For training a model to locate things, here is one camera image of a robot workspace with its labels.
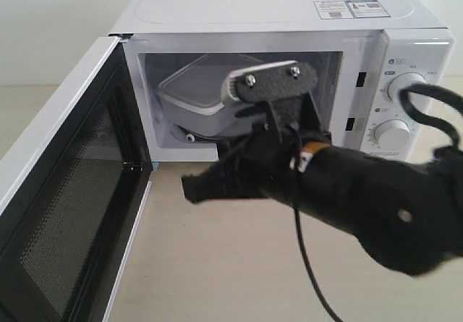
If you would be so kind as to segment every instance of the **microwave top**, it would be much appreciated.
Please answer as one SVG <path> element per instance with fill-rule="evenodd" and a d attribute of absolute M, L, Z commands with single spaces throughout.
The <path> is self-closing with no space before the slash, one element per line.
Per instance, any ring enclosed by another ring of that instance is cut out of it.
<path fill-rule="evenodd" d="M 111 34 L 446 27 L 418 0 L 132 0 Z"/>

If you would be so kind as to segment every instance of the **white microwave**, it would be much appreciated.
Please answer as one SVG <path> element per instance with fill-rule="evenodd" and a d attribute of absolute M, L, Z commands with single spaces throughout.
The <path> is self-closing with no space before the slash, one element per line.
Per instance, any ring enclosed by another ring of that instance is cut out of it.
<path fill-rule="evenodd" d="M 417 0 L 132 0 L 0 161 L 0 319 L 107 318 L 152 164 L 214 161 L 250 125 L 230 71 L 308 63 L 334 144 L 406 159 L 397 91 L 439 83 L 453 45 Z"/>

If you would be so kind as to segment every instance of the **open microwave door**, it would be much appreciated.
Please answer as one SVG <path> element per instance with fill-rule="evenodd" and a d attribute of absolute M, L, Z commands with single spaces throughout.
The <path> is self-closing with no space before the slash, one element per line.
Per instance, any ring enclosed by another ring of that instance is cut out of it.
<path fill-rule="evenodd" d="M 0 161 L 0 321 L 101 321 L 151 159 L 118 38 L 99 38 Z"/>

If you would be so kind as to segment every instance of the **power knob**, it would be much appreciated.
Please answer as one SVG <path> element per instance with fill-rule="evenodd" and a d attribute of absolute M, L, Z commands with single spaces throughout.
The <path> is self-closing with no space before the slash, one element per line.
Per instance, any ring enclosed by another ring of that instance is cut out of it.
<path fill-rule="evenodd" d="M 392 101 L 398 102 L 397 96 L 399 95 L 399 91 L 415 83 L 425 85 L 426 80 L 423 76 L 417 74 L 416 72 L 408 72 L 406 74 L 394 78 L 388 87 L 388 97 Z"/>
<path fill-rule="evenodd" d="M 378 125 L 374 131 L 374 139 L 382 149 L 398 150 L 404 147 L 410 137 L 407 123 L 398 119 L 392 119 Z"/>

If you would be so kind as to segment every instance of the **container lid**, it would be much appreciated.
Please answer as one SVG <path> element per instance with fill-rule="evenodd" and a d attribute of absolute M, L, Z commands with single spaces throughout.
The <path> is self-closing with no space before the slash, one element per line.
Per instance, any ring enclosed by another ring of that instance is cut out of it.
<path fill-rule="evenodd" d="M 262 61 L 245 54 L 205 54 L 162 81 L 158 95 L 183 109 L 215 114 L 224 107 L 221 86 L 226 76 L 258 64 Z"/>

